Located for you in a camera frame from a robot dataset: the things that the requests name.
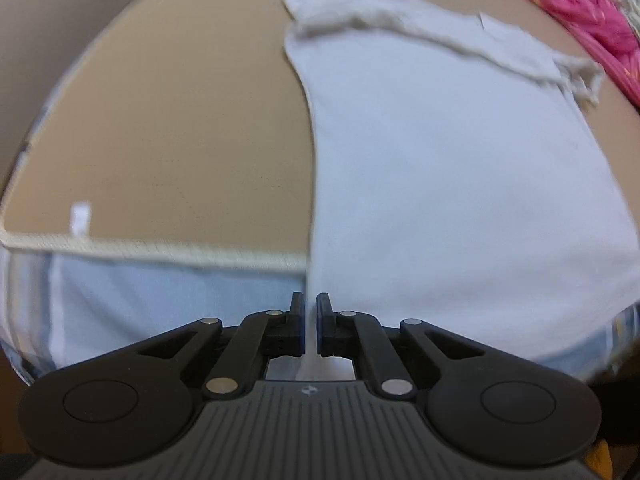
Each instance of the white label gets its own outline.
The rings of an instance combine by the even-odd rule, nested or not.
[[[74,202],[71,206],[71,220],[69,230],[74,237],[87,236],[91,223],[91,204],[88,202]]]

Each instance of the pink fabric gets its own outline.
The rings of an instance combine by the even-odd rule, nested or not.
[[[636,106],[640,45],[611,0],[531,0],[562,23]]]

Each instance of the striped fabric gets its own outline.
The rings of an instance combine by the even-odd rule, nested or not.
[[[0,344],[27,384],[57,368],[220,316],[239,323],[288,305],[303,276],[114,263],[0,250]],[[615,368],[640,335],[640,303],[540,364],[587,381]]]

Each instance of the beige table surface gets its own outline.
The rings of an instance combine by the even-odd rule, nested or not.
[[[527,0],[429,0],[550,46],[577,42]],[[9,247],[302,270],[313,143],[283,51],[281,0],[139,0],[84,56],[4,201]],[[640,219],[640,118],[607,80],[587,119]],[[92,207],[71,237],[72,205]]]
[[[0,189],[42,102],[131,0],[0,0]]]

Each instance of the white t-shirt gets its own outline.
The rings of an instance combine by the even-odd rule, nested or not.
[[[307,297],[525,358],[640,299],[638,237],[576,100],[602,68],[422,0],[285,0],[316,146]],[[300,379],[337,378],[313,354]]]

